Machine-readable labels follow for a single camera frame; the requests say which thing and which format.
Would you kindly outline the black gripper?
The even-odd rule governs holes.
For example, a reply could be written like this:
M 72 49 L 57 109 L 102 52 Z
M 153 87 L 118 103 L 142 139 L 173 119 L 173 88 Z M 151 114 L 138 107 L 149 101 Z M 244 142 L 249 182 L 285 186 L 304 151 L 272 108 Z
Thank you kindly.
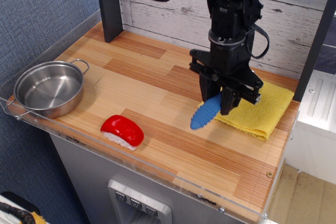
M 263 81 L 251 70 L 254 34 L 224 39 L 209 34 L 210 51 L 192 49 L 190 69 L 199 74 L 202 100 L 221 94 L 221 115 L 229 115 L 241 99 L 252 104 L 261 100 Z

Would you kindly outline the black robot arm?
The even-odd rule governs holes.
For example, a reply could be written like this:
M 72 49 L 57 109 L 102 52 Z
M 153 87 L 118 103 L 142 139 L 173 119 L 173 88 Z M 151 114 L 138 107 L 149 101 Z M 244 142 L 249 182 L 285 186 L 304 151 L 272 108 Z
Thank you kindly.
M 255 23 L 261 19 L 259 0 L 207 0 L 211 17 L 209 51 L 193 49 L 190 69 L 200 77 L 203 102 L 218 96 L 220 113 L 228 115 L 241 99 L 256 104 L 263 82 L 249 66 L 255 32 L 267 34 Z

